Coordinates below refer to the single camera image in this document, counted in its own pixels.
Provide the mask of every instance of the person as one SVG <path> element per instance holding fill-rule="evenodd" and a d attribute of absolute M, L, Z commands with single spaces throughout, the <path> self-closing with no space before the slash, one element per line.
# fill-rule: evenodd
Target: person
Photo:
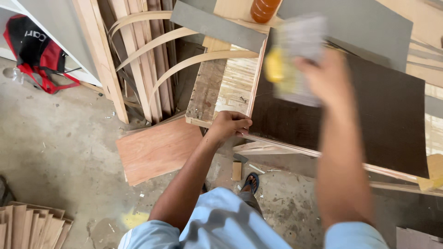
<path fill-rule="evenodd" d="M 323 103 L 316 196 L 324 247 L 387 249 L 374 228 L 369 182 L 363 169 L 361 130 L 346 59 L 326 49 L 313 65 L 297 58 L 312 92 Z M 231 136 L 248 134 L 249 117 L 223 111 L 169 183 L 149 219 L 127 232 L 119 249 L 141 248 L 291 248 L 263 219 L 254 198 L 259 177 L 247 177 L 237 196 L 225 188 L 200 195 L 216 150 Z"/>

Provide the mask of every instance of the hand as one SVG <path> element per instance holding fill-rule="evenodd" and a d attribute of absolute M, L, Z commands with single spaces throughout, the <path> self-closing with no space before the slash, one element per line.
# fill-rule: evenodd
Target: hand
<path fill-rule="evenodd" d="M 208 136 L 221 145 L 234 135 L 242 137 L 243 134 L 248 134 L 251 125 L 251 118 L 242 113 L 221 111 L 212 122 L 205 137 Z"/>
<path fill-rule="evenodd" d="M 294 64 L 305 74 L 312 93 L 323 101 L 326 108 L 355 106 L 354 90 L 342 52 L 325 49 L 318 66 L 304 58 L 296 58 Z"/>

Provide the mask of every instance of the dark brown laminate board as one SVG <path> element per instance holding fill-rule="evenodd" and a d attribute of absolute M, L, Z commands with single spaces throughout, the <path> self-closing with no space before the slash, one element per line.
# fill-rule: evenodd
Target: dark brown laminate board
<path fill-rule="evenodd" d="M 268 38 L 265 56 L 272 45 Z M 424 136 L 425 81 L 346 55 L 355 87 L 366 163 L 429 178 Z M 249 133 L 318 150 L 322 110 L 274 98 L 264 77 L 257 84 Z"/>

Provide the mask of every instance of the yellow paint stain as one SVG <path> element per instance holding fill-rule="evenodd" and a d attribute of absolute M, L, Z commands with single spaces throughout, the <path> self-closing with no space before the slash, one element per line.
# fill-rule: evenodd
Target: yellow paint stain
<path fill-rule="evenodd" d="M 149 213 L 137 211 L 136 214 L 133 214 L 133 212 L 134 208 L 132 208 L 127 214 L 122 214 L 121 216 L 123 224 L 128 229 L 141 225 L 149 219 Z"/>

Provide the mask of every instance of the concrete floor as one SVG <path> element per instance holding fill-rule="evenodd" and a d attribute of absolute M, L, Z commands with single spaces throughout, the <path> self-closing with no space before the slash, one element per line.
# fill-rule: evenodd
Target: concrete floor
<path fill-rule="evenodd" d="M 14 65 L 0 58 L 0 71 Z M 0 74 L 0 174 L 19 201 L 65 209 L 66 216 L 74 219 L 66 249 L 117 248 L 126 231 L 148 218 L 177 173 L 128 186 L 115 140 L 143 124 L 133 120 L 125 125 L 112 112 L 111 101 L 86 87 L 49 95 Z M 209 189 L 227 187 L 238 192 L 237 185 L 242 186 L 242 181 L 231 180 L 230 148 L 236 142 L 230 140 L 214 157 L 206 178 Z M 260 162 L 253 157 L 250 161 Z M 296 170 L 270 172 L 270 167 L 252 163 L 267 172 L 260 176 L 256 195 L 266 221 L 293 248 L 321 248 L 314 180 L 295 174 L 313 177 L 315 159 L 279 155 L 277 161 L 283 164 L 279 168 L 294 169 L 295 165 Z M 246 165 L 243 176 L 250 171 Z M 441 235 L 435 229 L 443 221 L 439 198 L 397 191 L 374 193 L 377 228 L 390 247 L 395 247 L 395 226 Z"/>

